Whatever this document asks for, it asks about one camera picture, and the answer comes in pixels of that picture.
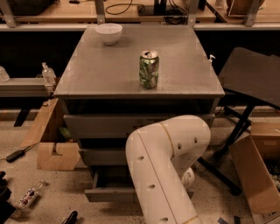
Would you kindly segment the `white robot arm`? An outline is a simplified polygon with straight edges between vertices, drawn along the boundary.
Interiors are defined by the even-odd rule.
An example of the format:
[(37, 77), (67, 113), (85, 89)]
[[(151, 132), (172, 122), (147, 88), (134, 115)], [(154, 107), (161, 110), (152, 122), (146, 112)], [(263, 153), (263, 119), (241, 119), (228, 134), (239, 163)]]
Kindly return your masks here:
[(181, 115), (133, 131), (125, 152), (146, 224), (202, 224), (187, 192), (186, 171), (210, 143), (207, 123)]

